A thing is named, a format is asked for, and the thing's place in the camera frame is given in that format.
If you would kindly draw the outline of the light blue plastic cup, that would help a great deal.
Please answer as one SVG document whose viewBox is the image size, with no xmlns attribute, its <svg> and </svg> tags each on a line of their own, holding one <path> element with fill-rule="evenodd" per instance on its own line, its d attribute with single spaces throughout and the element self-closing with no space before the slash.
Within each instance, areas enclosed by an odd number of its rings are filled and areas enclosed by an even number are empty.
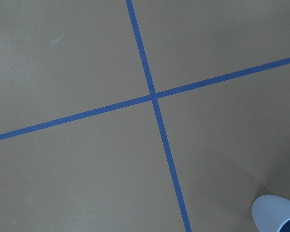
<svg viewBox="0 0 290 232">
<path fill-rule="evenodd" d="M 252 217 L 260 232 L 290 232 L 290 200 L 275 195 L 259 196 Z"/>
</svg>

